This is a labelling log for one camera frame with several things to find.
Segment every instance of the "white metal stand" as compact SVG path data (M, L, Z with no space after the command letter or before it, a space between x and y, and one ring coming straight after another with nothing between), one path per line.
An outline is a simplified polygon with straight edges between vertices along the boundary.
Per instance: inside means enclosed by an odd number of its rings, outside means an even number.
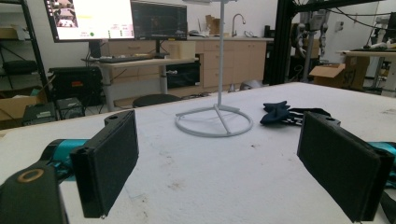
M218 103L214 104L211 107L202 107L202 108L196 108L191 111L187 111L184 113L178 113L176 114L176 126L183 132L185 133L190 133L202 137L229 137L229 136L234 136L238 135L241 133L245 133L249 131L253 127L253 121L251 117L249 117L247 114L241 112L239 108L227 106L227 105L222 105L221 104L221 94L222 94L222 75L223 75L223 48L224 48L224 5L229 2L229 0L219 0L221 2L221 7L220 7L220 34L219 34L219 41L220 41L220 49L219 49L219 95L218 95ZM196 113L201 113L205 111L210 111L214 110L216 111L217 115L219 116L219 119L225 129L224 133L206 133L206 132L199 132L192 130L190 128L185 127L184 125L181 124L181 121L183 119L186 119L187 115L191 114L196 114ZM232 131L227 124L226 120L224 119L223 115L221 114L221 111L227 111L234 113L237 116L242 116L243 118L247 119L248 125L246 128L242 128L241 130L237 131Z

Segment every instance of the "cabinet drawer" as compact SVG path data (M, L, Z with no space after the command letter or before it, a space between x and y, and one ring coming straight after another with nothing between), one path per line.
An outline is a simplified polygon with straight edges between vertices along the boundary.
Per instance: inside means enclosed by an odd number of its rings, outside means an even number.
M233 83L233 69L224 68L222 84L230 85ZM204 70L204 88L217 87L219 85L219 70L218 69L205 69Z
M136 53L149 53L155 50L154 41L109 41L102 46L103 55L133 55Z
M204 69L219 68L219 52L206 52L204 55ZM233 67L233 52L224 51L223 67Z
M233 50L233 41L224 41L224 51ZM219 51L220 42L219 41L205 41L204 43L205 51Z
M263 41L233 41L233 50L257 50L265 52L266 43Z
M135 68L113 68L110 71L110 82L120 83L126 81L137 81L141 79L149 79L150 77L158 77L160 69L158 66L145 66Z

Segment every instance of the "monitor screen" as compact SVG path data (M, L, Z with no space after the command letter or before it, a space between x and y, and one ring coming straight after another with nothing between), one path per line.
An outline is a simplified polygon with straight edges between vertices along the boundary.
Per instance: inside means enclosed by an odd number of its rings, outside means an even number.
M133 39L130 0L44 0L55 42Z
M135 39L186 40L187 7L131 1Z

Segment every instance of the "vertical pole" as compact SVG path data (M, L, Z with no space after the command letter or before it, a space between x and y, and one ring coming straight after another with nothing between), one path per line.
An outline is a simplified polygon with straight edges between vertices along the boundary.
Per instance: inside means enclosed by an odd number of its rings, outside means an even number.
M274 59L272 61L272 73L269 76L270 85L284 83L289 72L290 29L294 15L292 0L277 1Z
M27 6L26 0L21 0L21 7L23 10L23 15L26 20L26 25L29 29L29 36L31 39L33 52L35 53L35 62L37 63L37 72L40 75L41 84L45 88L45 92L47 94L47 99L52 101L52 97L50 95L50 89L48 87L48 81L46 72L44 69L43 61L41 60L40 48L38 47L37 39L35 38L35 29L33 28L32 18L30 17L29 7Z
M219 52L219 97L218 105L221 105L221 93L222 93L222 76L223 76L223 54L224 54L224 2L227 0L221 0L220 7L220 52Z

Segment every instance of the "cable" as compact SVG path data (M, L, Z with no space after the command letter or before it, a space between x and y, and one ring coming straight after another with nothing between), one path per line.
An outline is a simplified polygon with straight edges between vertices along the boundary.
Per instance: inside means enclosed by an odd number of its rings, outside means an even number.
M387 15L390 15L390 13L391 13L391 12L388 12L388 13L378 13L378 14L359 14L359 15L357 15L357 14L348 14L348 13L344 13L344 12L337 12L337 11L333 11L331 9L326 9L326 10L333 12L335 14L340 14L340 15L345 15L345 16L387 16Z
M348 16L346 13L344 13L344 12L343 12L340 8L338 8L338 7L337 7L337 10L339 10L339 11L340 11L343 15L345 15L346 17L350 18L351 20L353 20L353 21L355 21L355 22L357 22L357 23L359 23L359 24L361 24L361 25L368 26L368 27L370 27L370 28L378 28L378 29L385 30L385 31L396 31L395 29L385 29L385 28L379 28L379 27L374 27L373 25L365 24L365 23L363 23L363 22L361 22L361 21L357 21L357 20L351 18L350 16Z

